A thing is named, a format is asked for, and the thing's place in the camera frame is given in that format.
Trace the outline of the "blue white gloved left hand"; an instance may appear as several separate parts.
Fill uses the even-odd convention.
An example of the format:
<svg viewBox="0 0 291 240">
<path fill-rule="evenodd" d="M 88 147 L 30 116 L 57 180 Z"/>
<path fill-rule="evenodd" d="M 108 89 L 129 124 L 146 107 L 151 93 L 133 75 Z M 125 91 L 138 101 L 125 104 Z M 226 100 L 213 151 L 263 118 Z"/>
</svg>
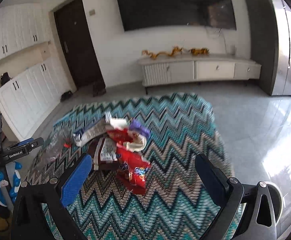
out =
<svg viewBox="0 0 291 240">
<path fill-rule="evenodd" d="M 14 161 L 8 164 L 8 168 L 14 168 L 14 173 L 12 176 L 12 188 L 8 192 L 10 200 L 14 204 L 17 198 L 20 184 L 21 184 L 21 176 L 20 176 L 19 170 L 22 169 L 22 165 L 21 163 Z M 1 190 L 2 187 L 5 187 L 5 182 L 6 180 L 4 179 L 4 175 L 2 172 L 0 172 L 0 208 L 7 207 L 7 202 Z"/>
</svg>

